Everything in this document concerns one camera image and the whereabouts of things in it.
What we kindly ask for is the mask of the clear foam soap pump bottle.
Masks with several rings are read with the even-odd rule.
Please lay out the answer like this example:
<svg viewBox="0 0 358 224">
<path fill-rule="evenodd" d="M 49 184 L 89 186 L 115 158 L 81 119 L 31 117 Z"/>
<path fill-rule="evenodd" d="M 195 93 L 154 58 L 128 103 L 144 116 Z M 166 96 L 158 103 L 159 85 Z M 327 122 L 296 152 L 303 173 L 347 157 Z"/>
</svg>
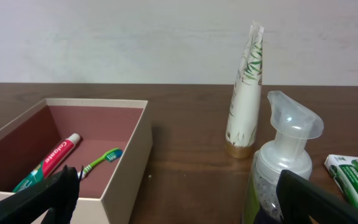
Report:
<svg viewBox="0 0 358 224">
<path fill-rule="evenodd" d="M 323 133 L 323 120 L 307 107 L 282 91 L 267 95 L 276 129 L 275 139 L 255 152 L 249 176 L 241 223 L 282 223 L 282 211 L 277 198 L 277 184 L 283 170 L 290 170 L 308 180 L 312 161 L 305 151 L 309 139 Z"/>
</svg>

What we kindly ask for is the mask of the green white toothbrush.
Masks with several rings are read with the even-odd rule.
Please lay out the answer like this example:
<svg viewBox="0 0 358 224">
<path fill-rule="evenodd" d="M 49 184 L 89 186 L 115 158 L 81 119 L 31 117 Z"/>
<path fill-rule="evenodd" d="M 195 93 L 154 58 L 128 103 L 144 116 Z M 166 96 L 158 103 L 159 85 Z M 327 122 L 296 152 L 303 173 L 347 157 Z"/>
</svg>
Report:
<svg viewBox="0 0 358 224">
<path fill-rule="evenodd" d="M 85 166 L 81 171 L 78 172 L 78 178 L 84 179 L 96 166 L 104 161 L 114 162 L 119 159 L 123 154 L 123 150 L 119 148 L 111 149 L 105 152 L 100 158 L 96 159 L 92 163 Z"/>
</svg>

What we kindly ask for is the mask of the white lotion tube gold cap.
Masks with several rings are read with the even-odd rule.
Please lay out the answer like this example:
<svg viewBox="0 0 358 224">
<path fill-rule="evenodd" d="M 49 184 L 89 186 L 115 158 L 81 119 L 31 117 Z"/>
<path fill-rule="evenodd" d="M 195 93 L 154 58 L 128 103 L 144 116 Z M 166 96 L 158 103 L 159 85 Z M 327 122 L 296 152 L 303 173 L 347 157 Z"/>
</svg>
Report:
<svg viewBox="0 0 358 224">
<path fill-rule="evenodd" d="M 229 107 L 225 148 L 235 158 L 248 158 L 254 148 L 262 90 L 264 27 L 254 21 L 242 53 Z"/>
</svg>

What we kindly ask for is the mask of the green Dettol soap bar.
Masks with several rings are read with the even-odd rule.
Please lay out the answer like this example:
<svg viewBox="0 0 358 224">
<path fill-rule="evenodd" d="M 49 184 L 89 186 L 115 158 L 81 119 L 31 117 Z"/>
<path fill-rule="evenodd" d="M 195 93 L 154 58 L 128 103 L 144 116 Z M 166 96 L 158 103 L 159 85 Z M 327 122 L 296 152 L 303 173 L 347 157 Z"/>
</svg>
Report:
<svg viewBox="0 0 358 224">
<path fill-rule="evenodd" d="M 358 157 L 330 154 L 324 165 L 346 200 L 358 208 Z"/>
</svg>

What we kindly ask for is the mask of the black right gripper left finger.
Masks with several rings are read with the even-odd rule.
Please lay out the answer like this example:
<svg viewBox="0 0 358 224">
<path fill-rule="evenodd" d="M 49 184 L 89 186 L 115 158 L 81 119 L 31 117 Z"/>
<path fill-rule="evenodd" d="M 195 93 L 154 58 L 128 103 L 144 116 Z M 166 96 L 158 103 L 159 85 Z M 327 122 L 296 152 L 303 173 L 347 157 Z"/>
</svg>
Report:
<svg viewBox="0 0 358 224">
<path fill-rule="evenodd" d="M 80 179 L 74 167 L 60 172 L 0 201 L 0 223 L 71 222 L 79 198 Z"/>
</svg>

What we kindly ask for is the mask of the white box pink interior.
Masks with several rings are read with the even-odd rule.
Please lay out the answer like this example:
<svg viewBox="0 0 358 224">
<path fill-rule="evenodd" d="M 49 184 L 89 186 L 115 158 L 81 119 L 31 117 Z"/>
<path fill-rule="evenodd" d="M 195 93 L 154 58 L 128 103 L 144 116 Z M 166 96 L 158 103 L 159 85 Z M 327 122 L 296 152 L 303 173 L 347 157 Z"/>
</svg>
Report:
<svg viewBox="0 0 358 224">
<path fill-rule="evenodd" d="M 114 148 L 123 154 L 100 163 L 81 181 L 71 222 L 127 223 L 152 148 L 143 100 L 47 98 L 3 126 L 0 201 L 74 133 L 81 139 L 64 166 L 81 169 Z"/>
</svg>

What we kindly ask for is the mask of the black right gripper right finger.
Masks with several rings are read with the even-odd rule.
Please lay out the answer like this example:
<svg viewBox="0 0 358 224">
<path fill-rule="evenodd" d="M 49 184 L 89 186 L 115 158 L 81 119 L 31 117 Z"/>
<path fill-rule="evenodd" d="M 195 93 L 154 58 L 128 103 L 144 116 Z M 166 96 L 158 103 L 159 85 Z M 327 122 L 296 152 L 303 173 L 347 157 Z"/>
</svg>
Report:
<svg viewBox="0 0 358 224">
<path fill-rule="evenodd" d="M 358 224 L 358 209 L 290 170 L 281 171 L 276 193 L 284 223 Z"/>
</svg>

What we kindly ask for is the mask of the Colgate toothpaste tube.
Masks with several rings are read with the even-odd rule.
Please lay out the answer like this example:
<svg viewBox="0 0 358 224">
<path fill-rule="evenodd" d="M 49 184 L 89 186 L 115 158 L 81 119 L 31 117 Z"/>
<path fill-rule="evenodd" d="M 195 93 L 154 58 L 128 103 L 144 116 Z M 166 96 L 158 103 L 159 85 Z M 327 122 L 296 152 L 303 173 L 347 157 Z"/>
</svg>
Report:
<svg viewBox="0 0 358 224">
<path fill-rule="evenodd" d="M 73 133 L 71 136 L 62 141 L 14 188 L 13 192 L 20 192 L 21 190 L 33 186 L 48 177 L 65 160 L 69 153 L 74 150 L 80 139 L 81 136 L 79 134 Z"/>
</svg>

